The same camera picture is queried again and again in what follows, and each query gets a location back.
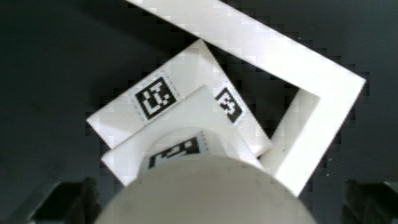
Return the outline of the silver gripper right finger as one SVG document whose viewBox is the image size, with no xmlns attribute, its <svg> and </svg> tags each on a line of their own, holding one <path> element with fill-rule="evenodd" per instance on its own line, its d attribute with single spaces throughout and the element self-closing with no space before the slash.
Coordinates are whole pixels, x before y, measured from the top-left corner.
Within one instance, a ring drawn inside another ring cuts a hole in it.
<svg viewBox="0 0 398 224">
<path fill-rule="evenodd" d="M 341 224 L 398 224 L 398 182 L 346 181 Z"/>
</svg>

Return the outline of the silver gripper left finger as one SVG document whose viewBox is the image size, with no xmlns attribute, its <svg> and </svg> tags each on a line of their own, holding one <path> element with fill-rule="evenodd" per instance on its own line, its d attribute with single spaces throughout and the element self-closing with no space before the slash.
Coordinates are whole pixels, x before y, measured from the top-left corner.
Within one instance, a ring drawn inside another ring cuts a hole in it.
<svg viewBox="0 0 398 224">
<path fill-rule="evenodd" d="M 32 215 L 34 224 L 94 224 L 101 205 L 96 180 L 62 182 Z"/>
</svg>

